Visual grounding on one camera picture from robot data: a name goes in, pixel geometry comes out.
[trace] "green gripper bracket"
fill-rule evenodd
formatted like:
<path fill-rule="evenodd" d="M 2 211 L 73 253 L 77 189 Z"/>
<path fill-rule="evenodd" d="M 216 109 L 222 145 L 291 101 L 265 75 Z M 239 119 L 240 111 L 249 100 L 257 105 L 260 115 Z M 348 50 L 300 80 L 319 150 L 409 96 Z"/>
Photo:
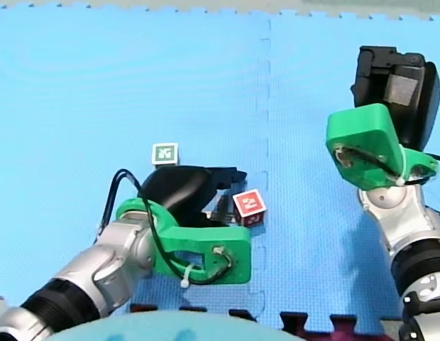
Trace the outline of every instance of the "green gripper bracket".
<path fill-rule="evenodd" d="M 154 216 L 155 229 L 158 233 L 163 249 L 168 253 L 188 251 L 202 255 L 202 264 L 197 264 L 190 271 L 190 278 L 204 281 L 213 276 L 220 268 L 226 265 L 226 260 L 212 252 L 214 247 L 223 247 L 233 260 L 233 266 L 225 276 L 219 278 L 215 284 L 247 283 L 251 278 L 251 237 L 245 227 L 181 227 L 175 218 L 161 205 L 149 201 Z M 116 211 L 116 218 L 128 211 L 143 211 L 145 206 L 140 198 L 132 198 L 123 202 Z M 154 270 L 160 274 L 174 275 L 158 252 L 154 242 L 155 262 Z M 178 259 L 173 262 L 180 273 L 185 272 L 188 262 Z"/>

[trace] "teal object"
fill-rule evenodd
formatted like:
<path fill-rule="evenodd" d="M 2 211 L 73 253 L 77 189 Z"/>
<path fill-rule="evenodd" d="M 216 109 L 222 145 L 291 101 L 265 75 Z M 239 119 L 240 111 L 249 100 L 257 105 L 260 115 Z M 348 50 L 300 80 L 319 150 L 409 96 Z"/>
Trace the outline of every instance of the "teal object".
<path fill-rule="evenodd" d="M 286 332 L 227 315 L 162 310 L 104 318 L 48 341 L 302 341 Z"/>

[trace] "toy block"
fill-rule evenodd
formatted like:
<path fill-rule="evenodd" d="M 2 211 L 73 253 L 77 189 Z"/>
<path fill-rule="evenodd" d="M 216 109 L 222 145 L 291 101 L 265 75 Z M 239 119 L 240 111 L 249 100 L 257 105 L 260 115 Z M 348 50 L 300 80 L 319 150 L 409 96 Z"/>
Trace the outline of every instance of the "toy block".
<path fill-rule="evenodd" d="M 153 144 L 152 164 L 154 166 L 177 165 L 179 163 L 179 150 L 177 144 Z"/>
<path fill-rule="evenodd" d="M 236 223 L 251 227 L 264 221 L 266 207 L 258 190 L 233 195 L 233 201 Z"/>

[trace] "blue floor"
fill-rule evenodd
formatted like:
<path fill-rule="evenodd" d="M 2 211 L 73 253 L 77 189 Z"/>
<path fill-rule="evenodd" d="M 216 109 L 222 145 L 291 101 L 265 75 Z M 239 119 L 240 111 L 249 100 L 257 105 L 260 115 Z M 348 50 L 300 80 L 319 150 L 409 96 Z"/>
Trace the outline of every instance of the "blue floor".
<path fill-rule="evenodd" d="M 152 144 L 176 141 L 181 163 L 237 166 L 263 194 L 252 280 L 183 291 L 156 276 L 132 302 L 246 309 L 273 328 L 280 312 L 304 312 L 318 331 L 331 314 L 357 315 L 369 333 L 399 315 L 376 226 L 324 147 L 326 118 L 353 106 L 360 45 L 421 52 L 440 73 L 440 18 L 21 5 L 0 7 L 0 28 L 0 295 L 11 305 L 92 243 L 117 169 L 144 178 Z M 440 154 L 440 108 L 427 150 Z M 119 200 L 132 195 L 125 185 Z M 440 174 L 426 197 L 440 210 Z"/>

